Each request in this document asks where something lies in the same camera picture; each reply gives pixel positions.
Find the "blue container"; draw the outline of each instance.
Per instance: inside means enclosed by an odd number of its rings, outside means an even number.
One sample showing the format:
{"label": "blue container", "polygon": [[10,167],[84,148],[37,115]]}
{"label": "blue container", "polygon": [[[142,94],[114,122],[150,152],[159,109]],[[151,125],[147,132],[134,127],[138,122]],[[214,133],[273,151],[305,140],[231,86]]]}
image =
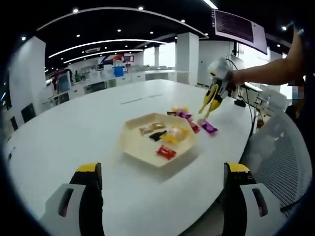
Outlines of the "blue container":
{"label": "blue container", "polygon": [[123,66],[115,66],[114,67],[114,75],[115,75],[115,77],[124,76],[124,67]]}

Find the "yellow candy wrapper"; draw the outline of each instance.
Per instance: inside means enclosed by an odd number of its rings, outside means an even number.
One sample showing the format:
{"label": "yellow candy wrapper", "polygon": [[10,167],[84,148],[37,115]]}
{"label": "yellow candy wrapper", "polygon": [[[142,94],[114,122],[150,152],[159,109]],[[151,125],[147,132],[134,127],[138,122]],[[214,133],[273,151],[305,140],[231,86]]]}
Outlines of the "yellow candy wrapper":
{"label": "yellow candy wrapper", "polygon": [[145,134],[148,134],[148,133],[152,133],[153,132],[153,129],[151,127],[142,127],[142,128],[139,128],[140,130],[140,134],[143,136]]}
{"label": "yellow candy wrapper", "polygon": [[189,113],[188,107],[172,107],[172,112],[184,111],[185,113]]}
{"label": "yellow candy wrapper", "polygon": [[164,129],[166,126],[163,122],[156,122],[156,123],[153,123],[150,125],[150,128],[153,129],[153,130],[156,130],[156,129]]}
{"label": "yellow candy wrapper", "polygon": [[173,126],[170,131],[168,131],[166,134],[161,135],[160,138],[171,143],[177,144],[183,141],[187,137],[188,133],[189,131],[186,129],[183,129],[178,126]]}

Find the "mesh chair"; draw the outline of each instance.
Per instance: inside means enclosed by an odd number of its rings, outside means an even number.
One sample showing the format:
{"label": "mesh chair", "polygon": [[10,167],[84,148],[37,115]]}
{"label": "mesh chair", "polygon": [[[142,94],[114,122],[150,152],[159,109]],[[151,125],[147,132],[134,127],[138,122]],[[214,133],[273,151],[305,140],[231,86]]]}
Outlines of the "mesh chair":
{"label": "mesh chair", "polygon": [[241,163],[280,200],[281,212],[287,217],[312,178],[311,159],[303,137],[283,111],[277,111],[250,137]]}

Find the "purple candy wrapper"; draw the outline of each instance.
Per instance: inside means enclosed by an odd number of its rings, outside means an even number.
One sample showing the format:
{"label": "purple candy wrapper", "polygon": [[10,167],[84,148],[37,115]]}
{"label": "purple candy wrapper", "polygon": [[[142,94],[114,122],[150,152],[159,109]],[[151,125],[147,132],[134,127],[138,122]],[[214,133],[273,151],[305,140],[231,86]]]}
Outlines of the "purple candy wrapper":
{"label": "purple candy wrapper", "polygon": [[199,120],[198,124],[204,128],[209,134],[213,134],[214,132],[217,132],[217,128],[214,128],[211,124],[209,124],[205,120]]}
{"label": "purple candy wrapper", "polygon": [[180,110],[177,112],[177,115],[181,118],[187,119],[187,120],[191,120],[192,115],[191,114],[187,114],[184,111]]}

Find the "red candy wrapper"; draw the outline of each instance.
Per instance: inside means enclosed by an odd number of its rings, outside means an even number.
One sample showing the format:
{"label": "red candy wrapper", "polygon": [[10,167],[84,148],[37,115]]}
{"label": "red candy wrapper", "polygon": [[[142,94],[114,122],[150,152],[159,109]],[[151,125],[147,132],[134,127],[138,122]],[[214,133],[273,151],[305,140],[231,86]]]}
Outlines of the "red candy wrapper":
{"label": "red candy wrapper", "polygon": [[200,131],[199,126],[196,125],[195,123],[189,122],[189,125],[191,126],[191,128],[192,128],[192,130],[194,131],[195,134]]}
{"label": "red candy wrapper", "polygon": [[176,151],[162,145],[158,150],[157,154],[164,156],[167,160],[171,160],[172,158],[175,157]]}
{"label": "red candy wrapper", "polygon": [[177,112],[177,116],[187,119],[187,120],[191,120],[192,115],[191,114],[187,114],[186,112],[180,110]]}
{"label": "red candy wrapper", "polygon": [[213,134],[217,132],[217,128],[214,128],[211,124],[209,124],[206,120],[200,119],[198,120],[198,124],[204,128],[209,134]]}

